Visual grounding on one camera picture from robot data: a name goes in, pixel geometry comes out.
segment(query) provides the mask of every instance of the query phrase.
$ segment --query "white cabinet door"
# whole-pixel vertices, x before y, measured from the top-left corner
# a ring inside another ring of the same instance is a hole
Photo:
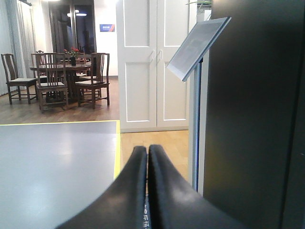
[[[189,32],[189,0],[158,0],[157,126],[188,126],[189,83],[166,69]]]
[[[156,127],[157,0],[119,0],[121,129]]]

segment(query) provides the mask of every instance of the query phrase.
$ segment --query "light wooden floor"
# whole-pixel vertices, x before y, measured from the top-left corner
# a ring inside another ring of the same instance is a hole
[[[188,131],[160,131],[121,134],[121,167],[125,165],[134,146],[148,147],[151,144],[163,146],[169,159],[180,174],[188,176]]]

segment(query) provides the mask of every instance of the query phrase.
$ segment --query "metal pole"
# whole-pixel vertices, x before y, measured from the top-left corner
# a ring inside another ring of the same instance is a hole
[[[199,130],[200,130],[200,96],[201,96],[201,59],[194,70],[194,107],[193,107],[193,189],[198,191],[199,171]]]

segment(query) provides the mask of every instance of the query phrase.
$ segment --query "yellow tape line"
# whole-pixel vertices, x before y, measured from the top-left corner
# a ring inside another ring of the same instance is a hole
[[[17,123],[17,124],[0,124],[0,126],[4,126],[4,125],[41,125],[41,124],[60,124],[60,123],[102,123],[102,122],[118,122],[118,120],[75,121],[75,122],[57,122],[57,123]]]
[[[113,179],[116,179],[120,171],[121,171],[121,130],[120,130],[120,121],[116,121],[116,147],[115,147],[115,156],[114,156]]]

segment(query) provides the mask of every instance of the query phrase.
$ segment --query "round wooden table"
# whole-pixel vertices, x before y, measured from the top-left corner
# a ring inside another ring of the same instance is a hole
[[[63,64],[58,64],[57,68],[63,69]],[[77,64],[72,66],[71,64],[66,64],[66,78],[68,84],[69,94],[68,97],[71,99],[77,99],[77,91],[75,87],[75,82],[78,81],[77,72],[79,71],[86,71],[91,68],[91,62],[87,62],[85,64]],[[37,71],[38,67],[30,67],[32,71]]]

